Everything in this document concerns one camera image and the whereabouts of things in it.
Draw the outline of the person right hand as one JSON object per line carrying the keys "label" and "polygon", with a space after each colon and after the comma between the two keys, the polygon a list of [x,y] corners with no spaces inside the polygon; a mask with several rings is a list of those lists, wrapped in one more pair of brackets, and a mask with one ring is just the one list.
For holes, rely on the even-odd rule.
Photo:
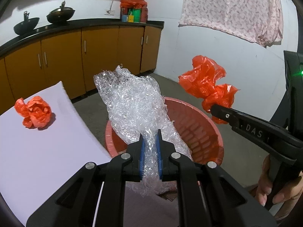
{"label": "person right hand", "polygon": [[[270,168],[270,155],[268,155],[262,165],[262,173],[258,181],[255,199],[264,207],[269,194],[272,192],[272,182],[268,179]],[[283,221],[289,216],[302,194],[302,172],[295,181],[285,185],[273,198],[273,204],[283,203],[279,211],[275,214],[277,221]]]}

